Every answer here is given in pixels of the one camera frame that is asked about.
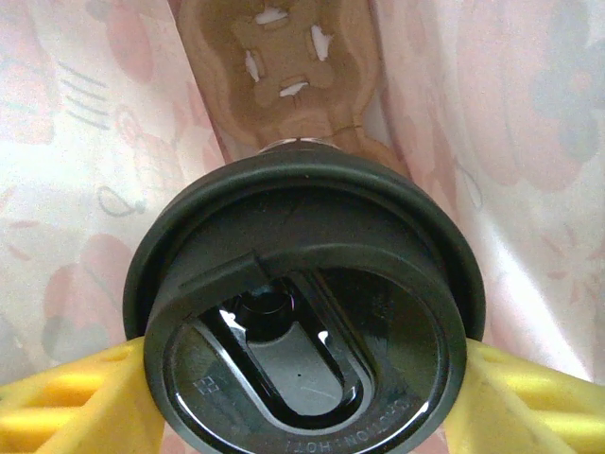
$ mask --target shiny black plastic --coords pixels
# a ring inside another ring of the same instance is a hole
[[[125,325],[152,394],[203,452],[408,452],[482,334],[473,255],[388,169],[276,150],[183,191],[137,251]]]

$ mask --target yellow clamp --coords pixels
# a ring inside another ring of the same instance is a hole
[[[143,338],[0,387],[0,454],[152,454],[163,428]],[[450,454],[603,454],[605,387],[468,340],[445,434]]]

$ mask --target cardboard cup holder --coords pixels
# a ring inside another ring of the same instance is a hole
[[[211,116],[236,140],[318,138],[406,174],[363,127],[381,72],[366,0],[184,0],[178,27]]]

